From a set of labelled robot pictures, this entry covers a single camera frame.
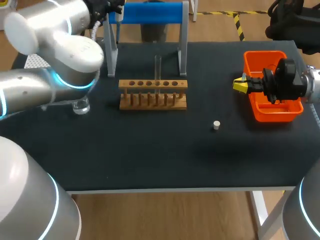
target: blue frame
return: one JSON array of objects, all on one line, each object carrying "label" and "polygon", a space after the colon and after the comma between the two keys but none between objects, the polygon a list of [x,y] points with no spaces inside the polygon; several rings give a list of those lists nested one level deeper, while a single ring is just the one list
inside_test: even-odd
[{"label": "blue frame", "polygon": [[[128,2],[124,5],[122,24],[182,24],[182,2]],[[116,14],[109,13],[109,23],[116,24]]]}]

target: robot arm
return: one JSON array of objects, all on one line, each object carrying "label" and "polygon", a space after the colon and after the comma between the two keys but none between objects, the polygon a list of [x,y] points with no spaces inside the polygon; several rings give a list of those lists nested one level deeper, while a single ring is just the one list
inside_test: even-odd
[{"label": "robot arm", "polygon": [[24,55],[39,55],[50,67],[1,72],[0,116],[84,97],[98,80],[104,53],[95,41],[77,34],[119,11],[120,4],[46,0],[10,13],[4,21],[9,42]]},{"label": "robot arm", "polygon": [[242,76],[233,81],[233,88],[250,93],[264,93],[268,101],[297,100],[308,103],[320,102],[320,70],[308,69],[299,75],[292,59],[280,59],[275,73],[263,69],[263,78]]}]

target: test tube rack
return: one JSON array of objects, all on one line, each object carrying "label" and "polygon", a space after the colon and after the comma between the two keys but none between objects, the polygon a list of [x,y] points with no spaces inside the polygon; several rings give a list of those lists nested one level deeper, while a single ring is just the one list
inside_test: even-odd
[{"label": "test tube rack", "polygon": [[[187,80],[119,80],[120,110],[186,110]],[[174,93],[133,93],[130,90],[176,90]]]}]

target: orange plastic bin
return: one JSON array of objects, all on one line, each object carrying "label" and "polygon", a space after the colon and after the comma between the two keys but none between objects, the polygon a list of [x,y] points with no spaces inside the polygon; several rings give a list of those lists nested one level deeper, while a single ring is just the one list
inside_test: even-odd
[{"label": "orange plastic bin", "polygon": [[[263,69],[274,73],[280,59],[287,58],[282,51],[246,51],[244,53],[243,72],[253,78],[263,78]],[[298,100],[277,100],[271,104],[262,92],[249,94],[254,117],[259,122],[292,122],[304,111],[300,98]]]}]

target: black tabletop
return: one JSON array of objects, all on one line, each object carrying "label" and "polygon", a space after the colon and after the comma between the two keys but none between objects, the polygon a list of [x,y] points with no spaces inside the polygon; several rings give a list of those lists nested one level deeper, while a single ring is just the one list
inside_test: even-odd
[{"label": "black tabletop", "polygon": [[[119,44],[115,78],[89,94],[91,110],[70,105],[28,110],[0,122],[67,191],[295,186],[320,156],[320,132],[308,105],[293,122],[259,123],[248,96],[232,89],[245,51],[281,50],[301,72],[291,41],[189,43],[187,110],[120,111],[119,79],[179,77],[177,45]],[[19,55],[14,68],[23,68]],[[221,122],[217,132],[213,121]]]}]

